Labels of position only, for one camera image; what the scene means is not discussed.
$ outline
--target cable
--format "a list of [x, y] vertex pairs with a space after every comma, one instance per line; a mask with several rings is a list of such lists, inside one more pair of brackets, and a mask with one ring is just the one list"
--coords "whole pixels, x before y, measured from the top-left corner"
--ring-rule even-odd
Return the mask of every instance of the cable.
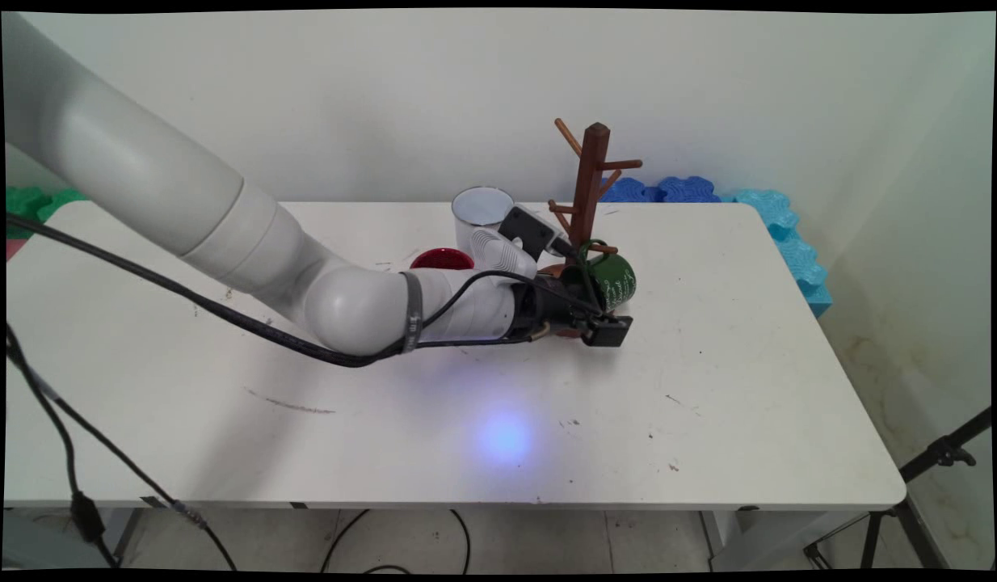
[[[12, 331], [11, 325], [9, 323], [6, 325], [6, 336], [8, 342], [10, 342], [10, 345], [7, 345], [6, 347], [6, 356], [10, 358], [11, 362], [14, 362], [14, 365], [17, 365], [19, 371], [21, 371], [23, 376], [25, 376], [26, 383], [28, 383], [29, 388], [31, 388], [32, 390], [32, 393], [35, 394], [38, 399], [40, 399], [40, 404], [44, 405], [44, 409], [48, 408], [48, 411], [53, 414], [53, 416], [51, 417], [52, 419], [56, 420], [55, 424], [60, 423], [60, 419], [59, 417], [57, 417], [57, 413], [52, 409], [52, 407], [49, 406], [47, 398], [45, 398], [44, 395], [41, 394], [40, 381], [38, 381], [40, 380], [40, 376], [37, 375], [34, 369], [31, 369], [30, 365], [28, 365], [28, 362], [25, 360], [25, 354], [23, 354], [23, 350], [21, 349], [21, 345], [19, 345], [18, 343], [17, 336], [14, 335], [14, 331]], [[127, 454], [125, 454], [125, 452], [123, 452], [123, 450], [118, 449], [118, 446], [115, 445], [114, 442], [111, 442], [111, 439], [108, 439], [107, 436], [104, 436], [103, 433], [99, 431], [99, 428], [92, 426], [92, 424], [90, 424], [88, 420], [85, 420], [85, 417], [82, 417], [81, 414], [78, 414], [73, 408], [71, 408], [71, 405], [69, 405], [69, 403], [67, 403], [62, 397], [60, 397], [59, 394], [53, 394], [49, 398], [51, 398], [52, 401], [54, 401], [56, 405], [59, 406], [59, 408], [62, 409], [65, 414], [70, 416], [71, 419], [75, 421], [75, 423], [78, 423], [78, 426], [84, 428], [86, 432], [91, 434], [96, 440], [99, 440], [101, 445], [106, 446], [108, 450], [111, 450], [111, 453], [114, 453], [115, 456], [118, 457], [118, 459], [120, 459], [123, 463], [125, 463], [125, 465], [128, 466], [129, 469], [132, 469], [133, 473], [136, 473], [136, 476], [139, 476], [140, 479], [143, 479], [144, 483], [147, 483], [147, 485], [151, 486], [152, 489], [155, 490], [169, 505], [172, 505], [173, 509], [176, 509], [177, 512], [183, 513], [183, 515], [187, 519], [191, 520], [191, 522], [198, 525], [200, 529], [202, 529], [208, 535], [208, 537], [211, 538], [211, 541], [214, 542], [215, 546], [217, 546], [218, 551], [222, 553], [222, 557], [224, 557], [225, 562], [229, 564], [229, 569], [232, 571], [237, 570], [236, 564], [233, 563], [232, 557], [229, 556], [229, 552], [226, 551], [225, 546], [222, 546], [222, 542], [219, 541], [218, 536], [215, 535], [214, 531], [211, 530], [211, 526], [209, 526], [207, 522], [204, 522], [203, 518], [200, 518], [199, 513], [195, 513], [191, 511], [191, 509], [187, 509], [185, 505], [181, 504], [180, 502], [175, 500], [174, 497], [170, 496], [169, 493], [167, 493], [162, 486], [159, 486], [158, 483], [156, 483], [154, 479], [150, 478], [150, 476], [148, 476], [147, 473], [143, 471], [143, 469], [137, 466], [137, 464], [134, 463], [132, 459], [129, 459], [129, 457], [127, 456]], [[66, 429], [64, 430], [62, 438], [63, 437], [67, 438], [65, 442], [65, 448], [67, 449], [67, 445], [70, 445], [70, 436], [67, 435]], [[69, 474], [74, 474], [74, 447], [71, 447]], [[82, 531], [82, 535], [84, 535], [85, 537], [87, 531], [92, 531], [91, 529], [87, 529], [87, 526], [91, 523], [91, 520], [99, 519], [99, 513], [96, 513], [95, 518], [92, 517], [91, 512], [89, 512], [88, 515], [87, 513], [83, 513], [81, 516], [75, 516], [74, 514], [75, 512], [77, 512], [77, 508], [75, 508], [75, 502], [77, 502], [77, 500], [75, 498], [80, 496], [84, 497], [84, 495], [81, 493], [81, 491], [78, 491], [78, 486], [74, 485], [74, 483], [71, 483], [71, 487], [73, 488], [71, 489], [71, 496], [73, 497], [73, 503], [71, 504], [71, 512], [73, 513], [73, 519], [77, 521], [78, 528], [80, 528], [80, 530]], [[89, 501], [88, 498], [86, 498], [85, 501], [88, 501], [88, 504], [92, 504], [92, 501]], [[95, 512], [95, 505], [92, 505], [92, 511]], [[103, 523], [101, 522], [99, 522], [99, 530], [101, 531], [101, 533], [103, 532]], [[104, 559], [107, 559], [108, 566], [111, 567], [119, 566], [117, 560], [114, 560], [114, 557], [111, 556], [111, 552], [107, 551], [107, 546], [103, 544], [103, 538], [101, 538], [100, 535], [96, 535], [95, 539], [93, 539], [93, 544], [95, 544], [96, 548], [99, 549], [100, 554], [103, 554]]]
[[32, 376], [31, 368], [28, 367], [25, 360], [25, 352], [22, 351], [21, 344], [18, 343], [18, 336], [14, 334], [14, 329], [11, 329], [10, 322], [7, 322], [6, 325], [6, 340], [7, 354], [15, 354], [15, 358], [21, 362], [19, 368], [21, 368], [21, 373], [25, 376], [25, 382], [28, 384], [29, 390], [32, 390], [32, 394], [36, 396], [36, 400], [40, 401], [40, 405], [43, 406], [43, 410], [47, 413], [49, 421], [52, 421], [54, 427], [57, 428], [60, 440], [64, 443], [64, 457], [67, 460], [67, 486], [71, 489], [71, 495], [74, 495], [78, 493], [78, 479], [74, 474], [74, 445], [71, 443], [71, 435], [67, 434], [67, 428], [60, 421], [60, 416], [57, 415], [56, 410], [52, 406], [49, 406], [47, 399], [40, 393], [36, 379]]
[[100, 519], [100, 513], [96, 511], [96, 505], [88, 497], [85, 497], [82, 491], [78, 490], [78, 479], [75, 478], [74, 473], [74, 443], [71, 442], [71, 435], [67, 432], [67, 428], [64, 427], [56, 410], [52, 406], [49, 406], [49, 402], [44, 397], [43, 391], [40, 389], [40, 383], [37, 382], [36, 375], [32, 373], [32, 369], [28, 365], [25, 352], [21, 349], [18, 336], [14, 333], [14, 329], [11, 328], [10, 322], [6, 324], [6, 350], [8, 355], [12, 355], [11, 361], [14, 361], [15, 364], [19, 362], [19, 368], [25, 377], [25, 383], [28, 384], [28, 388], [32, 395], [36, 397], [36, 400], [40, 401], [40, 405], [43, 407], [45, 413], [47, 413], [54, 427], [57, 428], [57, 433], [64, 443], [64, 458], [67, 461], [67, 485], [69, 485], [69, 489], [71, 490], [71, 520], [78, 526], [78, 531], [82, 534], [82, 539], [85, 539], [86, 542], [95, 542], [100, 555], [107, 561], [107, 566], [118, 567], [114, 556], [111, 556], [111, 552], [108, 552], [107, 546], [103, 544], [103, 539], [101, 538], [101, 535], [103, 535], [103, 520]]
[[107, 561], [107, 564], [113, 564], [111, 567], [119, 567], [118, 560], [115, 560], [114, 554], [111, 550], [107, 549], [107, 544], [104, 544], [103, 537], [93, 539], [93, 545], [99, 550], [100, 555], [103, 556], [103, 560]]
[[214, 531], [211, 531], [211, 526], [205, 525], [204, 532], [207, 533], [208, 538], [211, 538], [212, 542], [215, 542], [215, 546], [218, 548], [218, 551], [222, 553], [222, 557], [224, 557], [225, 562], [229, 564], [229, 569], [237, 571], [237, 564], [233, 563], [233, 559], [229, 557], [229, 552], [225, 551], [225, 546], [222, 546], [222, 542], [219, 541], [218, 536], [215, 535]]
[[[157, 272], [152, 272], [148, 268], [144, 268], [133, 261], [119, 257], [110, 251], [105, 251], [103, 248], [92, 246], [88, 242], [83, 242], [80, 239], [75, 238], [69, 234], [61, 232], [57, 229], [48, 227], [46, 225], [40, 224], [36, 221], [29, 221], [26, 218], [16, 217], [14, 214], [6, 214], [7, 224], [18, 226], [26, 230], [30, 230], [38, 235], [45, 236], [56, 242], [66, 244], [66, 246], [73, 247], [75, 250], [82, 251], [89, 255], [93, 255], [97, 259], [101, 259], [108, 263], [111, 263], [118, 268], [126, 270], [126, 272], [132, 273], [134, 276], [139, 276], [141, 279], [148, 280], [150, 283], [158, 285], [166, 290], [169, 290], [177, 295], [181, 295], [189, 301], [196, 303], [198, 306], [202, 306], [211, 314], [224, 319], [226, 322], [236, 325], [245, 331], [251, 332], [251, 334], [258, 335], [259, 338], [270, 340], [270, 342], [284, 346], [285, 348], [294, 350], [298, 353], [306, 355], [307, 357], [314, 358], [314, 360], [325, 361], [328, 364], [333, 365], [343, 365], [346, 368], [362, 368], [365, 365], [373, 364], [374, 361], [384, 360], [384, 358], [391, 357], [402, 353], [402, 343], [403, 338], [396, 339], [394, 343], [391, 343], [388, 347], [385, 347], [380, 352], [372, 355], [350, 355], [346, 353], [336, 352], [333, 350], [326, 349], [322, 346], [317, 346], [311, 342], [306, 342], [306, 340], [297, 338], [295, 335], [287, 334], [287, 332], [280, 331], [271, 325], [267, 325], [261, 321], [254, 318], [246, 316], [246, 314], [237, 312], [236, 310], [228, 308], [219, 302], [215, 302], [213, 299], [204, 297], [196, 291], [192, 291], [188, 287], [176, 283], [176, 281], [169, 279], [169, 277], [159, 275]], [[462, 286], [459, 288], [455, 294], [445, 302], [442, 308], [437, 310], [431, 317], [428, 317], [423, 322], [423, 327], [431, 325], [434, 321], [443, 316], [444, 313], [448, 312], [449, 309], [455, 305], [455, 302], [463, 295], [463, 293], [468, 290], [470, 285], [476, 283], [477, 280], [484, 279], [487, 276], [502, 276], [506, 279], [512, 279], [520, 281], [526, 285], [532, 286], [544, 293], [553, 295], [554, 297], [561, 299], [561, 301], [569, 303], [569, 305], [576, 306], [577, 309], [584, 310], [586, 313], [592, 314], [603, 314], [602, 310], [598, 306], [590, 306], [586, 302], [581, 302], [580, 299], [572, 297], [566, 293], [562, 293], [555, 289], [551, 289], [538, 281], [533, 279], [528, 279], [526, 276], [517, 275], [517, 273], [512, 272], [499, 272], [499, 270], [486, 270], [486, 272], [477, 272], [475, 275], [471, 276]], [[417, 345], [417, 347], [447, 347], [455, 345], [502, 345], [510, 343], [520, 343], [521, 340], [529, 339], [480, 339], [480, 340], [466, 340], [469, 343], [450, 343], [450, 342], [423, 342]]]
[[370, 567], [369, 570], [363, 571], [362, 574], [372, 574], [373, 572], [380, 570], [398, 570], [399, 572], [402, 572], [402, 574], [411, 575], [411, 571], [407, 571], [405, 568], [400, 566], [390, 566], [390, 564], [384, 564], [384, 566]]
[[[455, 519], [459, 520], [459, 526], [462, 527], [463, 538], [466, 539], [466, 557], [462, 560], [462, 574], [465, 575], [466, 571], [469, 570], [469, 530], [466, 529], [466, 522], [462, 520], [462, 516], [459, 515], [459, 512], [455, 511], [455, 509], [449, 509], [449, 512], [452, 512]], [[369, 513], [369, 509], [362, 509], [362, 512], [359, 512], [359, 515], [355, 516], [355, 519], [348, 522], [347, 525], [340, 530], [340, 534], [333, 539], [333, 542], [330, 544], [330, 549], [326, 552], [326, 559], [322, 560], [322, 566], [318, 569], [320, 574], [324, 574], [324, 572], [326, 572], [326, 568], [330, 566], [330, 559], [333, 556], [333, 551], [337, 548], [337, 545], [340, 544], [340, 539], [343, 538], [344, 534], [347, 534], [347, 531], [351, 529], [355, 523], [358, 523], [359, 519], [362, 519], [362, 516], [366, 515], [366, 513]], [[363, 571], [362, 574], [372, 574], [373, 572], [380, 570], [398, 570], [403, 572], [403, 574], [411, 574], [411, 572], [407, 571], [404, 567], [393, 566], [393, 564], [370, 567], [369, 570]]]

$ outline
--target white table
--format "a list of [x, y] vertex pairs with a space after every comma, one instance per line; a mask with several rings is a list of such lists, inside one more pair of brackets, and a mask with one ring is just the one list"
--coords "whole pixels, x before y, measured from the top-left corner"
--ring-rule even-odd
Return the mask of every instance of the white table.
[[[453, 243], [447, 203], [284, 206], [367, 268], [398, 272]], [[310, 339], [92, 203], [63, 207], [49, 225]], [[602, 204], [595, 235], [638, 276], [620, 310], [635, 321], [616, 349], [550, 336], [337, 368], [40, 236], [7, 263], [7, 320], [33, 368], [195, 505], [729, 512], [721, 516], [756, 505], [802, 512], [787, 516], [793, 535], [837, 524], [827, 511], [902, 500], [893, 461], [753, 209]], [[95, 439], [73, 434], [82, 490], [106, 508], [143, 506], [151, 490]], [[4, 501], [69, 503], [63, 449], [10, 362]], [[779, 555], [753, 531], [729, 542], [715, 568]]]

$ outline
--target red cup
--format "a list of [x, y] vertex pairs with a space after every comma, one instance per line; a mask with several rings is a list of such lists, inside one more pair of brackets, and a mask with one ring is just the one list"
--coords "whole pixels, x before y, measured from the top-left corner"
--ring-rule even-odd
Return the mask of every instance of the red cup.
[[416, 257], [410, 268], [420, 269], [472, 269], [473, 259], [458, 248], [432, 248]]

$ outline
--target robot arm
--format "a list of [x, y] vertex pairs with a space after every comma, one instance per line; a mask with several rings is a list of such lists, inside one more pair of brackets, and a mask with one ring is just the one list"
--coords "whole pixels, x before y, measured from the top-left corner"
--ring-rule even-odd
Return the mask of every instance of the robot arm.
[[[2, 15], [5, 139], [101, 209], [193, 268], [254, 295], [352, 355], [405, 334], [406, 279], [359, 268], [215, 154], [85, 69], [21, 15]], [[423, 316], [475, 272], [414, 269]], [[422, 340], [486, 340], [510, 331], [513, 288], [481, 280]]]

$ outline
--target tripod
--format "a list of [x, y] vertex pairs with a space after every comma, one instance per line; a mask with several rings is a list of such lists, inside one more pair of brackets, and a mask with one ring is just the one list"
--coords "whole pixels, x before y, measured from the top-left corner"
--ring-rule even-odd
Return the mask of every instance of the tripod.
[[[990, 427], [991, 407], [986, 407], [986, 410], [976, 414], [972, 420], [969, 420], [966, 424], [962, 424], [953, 433], [944, 435], [933, 441], [924, 452], [901, 467], [901, 478], [904, 479], [904, 483], [911, 483], [912, 479], [917, 478], [917, 476], [937, 465], [950, 467], [956, 461], [960, 461], [970, 467], [975, 466], [976, 460], [972, 457], [972, 454], [969, 454], [961, 447]], [[900, 504], [894, 505], [884, 512], [869, 512], [869, 529], [864, 535], [864, 551], [861, 552], [862, 568], [872, 567], [872, 561], [876, 557], [876, 540], [879, 539], [879, 526], [882, 524], [884, 516], [896, 517], [901, 521], [904, 533], [910, 539], [911, 545], [915, 548], [915, 553], [919, 556], [919, 561], [923, 564], [923, 567], [944, 567], [943, 560], [937, 554], [936, 550], [934, 550], [932, 542], [930, 542], [930, 539], [928, 539], [924, 532], [922, 524], [919, 523], [919, 517], [915, 515], [910, 497], [906, 496]], [[806, 546], [804, 548], [804, 555], [819, 570], [832, 568], [821, 552], [818, 551], [818, 542], [812, 542], [811, 545]]]

